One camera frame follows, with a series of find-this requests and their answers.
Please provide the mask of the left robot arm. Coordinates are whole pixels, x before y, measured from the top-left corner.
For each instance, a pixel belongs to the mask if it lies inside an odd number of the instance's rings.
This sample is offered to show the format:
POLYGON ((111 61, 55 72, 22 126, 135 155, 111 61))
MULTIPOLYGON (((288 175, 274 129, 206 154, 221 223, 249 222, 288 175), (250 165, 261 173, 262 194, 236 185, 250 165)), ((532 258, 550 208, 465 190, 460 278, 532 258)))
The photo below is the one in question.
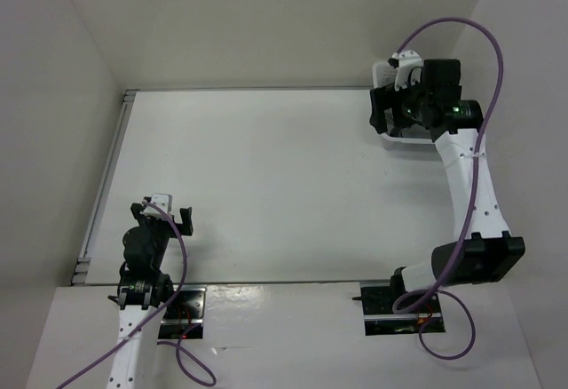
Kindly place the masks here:
POLYGON ((116 303, 119 326, 108 388, 147 388, 152 379, 162 318, 174 312, 179 289, 161 271, 169 240, 193 234, 192 209, 177 223, 170 194, 152 194, 130 207, 137 225, 122 238, 124 262, 116 303))

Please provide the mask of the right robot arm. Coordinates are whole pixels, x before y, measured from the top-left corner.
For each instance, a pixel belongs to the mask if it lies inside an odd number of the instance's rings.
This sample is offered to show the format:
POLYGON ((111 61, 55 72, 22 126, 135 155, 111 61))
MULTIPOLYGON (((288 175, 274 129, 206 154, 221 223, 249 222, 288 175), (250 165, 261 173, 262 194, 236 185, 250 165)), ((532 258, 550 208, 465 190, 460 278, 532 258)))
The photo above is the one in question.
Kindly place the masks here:
POLYGON ((509 230, 487 163, 484 116, 462 98, 459 60, 423 60, 414 52, 372 67, 370 124, 390 142, 436 148, 447 176, 454 241, 435 248, 420 265, 399 269, 389 289, 393 308, 407 312, 419 290, 500 281, 525 254, 525 241, 509 230))

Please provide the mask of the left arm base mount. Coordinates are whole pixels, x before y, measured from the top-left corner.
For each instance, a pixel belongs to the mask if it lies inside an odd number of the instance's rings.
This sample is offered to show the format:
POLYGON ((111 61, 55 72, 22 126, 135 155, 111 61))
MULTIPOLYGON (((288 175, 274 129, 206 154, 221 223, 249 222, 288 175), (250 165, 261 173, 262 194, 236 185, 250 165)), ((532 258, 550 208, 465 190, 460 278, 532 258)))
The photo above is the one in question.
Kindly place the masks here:
POLYGON ((202 339, 207 289, 184 286, 162 318, 158 339, 202 339))

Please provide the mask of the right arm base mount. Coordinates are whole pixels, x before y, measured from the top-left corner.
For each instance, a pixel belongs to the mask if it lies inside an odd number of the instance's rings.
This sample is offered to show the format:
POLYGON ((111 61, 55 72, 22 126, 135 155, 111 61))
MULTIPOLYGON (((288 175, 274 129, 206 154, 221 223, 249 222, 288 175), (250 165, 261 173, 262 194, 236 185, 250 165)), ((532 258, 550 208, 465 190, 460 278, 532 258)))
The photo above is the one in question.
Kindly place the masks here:
POLYGON ((392 305, 398 298, 387 282, 362 282, 360 293, 353 300, 359 302, 367 336, 394 336, 418 334, 426 324, 424 333, 445 333, 441 305, 437 296, 417 312, 395 314, 392 305))

